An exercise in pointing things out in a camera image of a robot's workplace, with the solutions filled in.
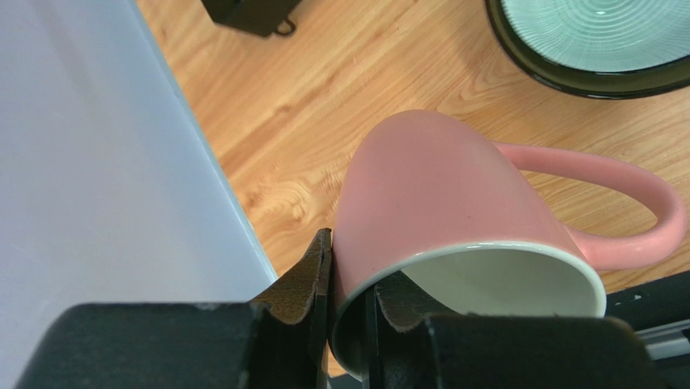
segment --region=mug opening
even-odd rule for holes
[[[459,314],[595,316],[597,296],[578,269],[539,252],[474,250],[402,270]]]
[[[460,314],[602,317],[606,291],[597,272],[577,256],[531,242],[482,242],[419,253],[371,277],[338,308],[331,348],[360,376],[357,328],[350,305],[371,285],[401,271],[431,297]]]

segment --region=wooden table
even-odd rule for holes
[[[489,139],[625,160],[690,200],[690,88],[626,101],[546,88],[503,54],[483,1],[304,0],[287,39],[217,27],[199,0],[138,4],[279,274],[333,225],[362,138],[406,109],[447,113]],[[580,229],[619,236],[654,224],[622,194],[526,176]],[[688,250],[686,238],[665,262],[604,272],[607,290],[688,270]]]

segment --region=pink mug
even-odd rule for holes
[[[644,233],[600,237],[558,221],[519,169],[622,192],[658,218]],[[387,118],[352,158],[335,218],[331,348],[359,375],[343,314],[364,290],[403,271],[459,313],[604,315],[596,270],[641,267],[681,243],[683,201],[647,170],[602,156],[490,142],[440,113]]]

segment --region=pink mug handle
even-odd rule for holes
[[[678,193],[653,173],[621,160],[548,147],[494,142],[520,170],[572,178],[605,186],[649,208],[657,224],[629,237],[602,237],[566,225],[566,229],[597,270],[642,267],[665,259],[685,236],[686,211]]]

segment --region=mug rim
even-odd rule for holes
[[[452,245],[447,245],[439,247],[436,249],[421,251],[417,254],[412,255],[402,261],[397,262],[395,265],[387,267],[380,270],[373,275],[371,275],[365,282],[359,285],[357,288],[352,290],[345,300],[338,306],[335,311],[335,321],[333,325],[333,331],[331,340],[334,340],[334,335],[339,330],[339,325],[343,314],[347,308],[352,304],[352,302],[364,293],[372,285],[376,284],[379,280],[383,280],[391,274],[401,271],[406,267],[411,265],[422,263],[434,258],[440,258],[445,255],[458,254],[475,250],[518,250],[527,251],[531,253],[537,253],[546,255],[553,259],[558,259],[563,263],[567,263],[571,267],[577,269],[589,282],[594,290],[595,306],[594,314],[591,317],[601,318],[606,313],[607,297],[606,289],[604,288],[603,281],[599,277],[599,274],[581,257],[571,254],[563,249],[549,246],[538,242],[527,242],[527,241],[486,241],[486,242],[470,242],[470,243],[455,243]],[[347,363],[343,363],[343,360],[338,356],[337,353],[337,342],[331,341],[330,346],[333,350],[333,355],[338,363],[352,376],[355,378],[360,378],[360,374],[348,366]]]

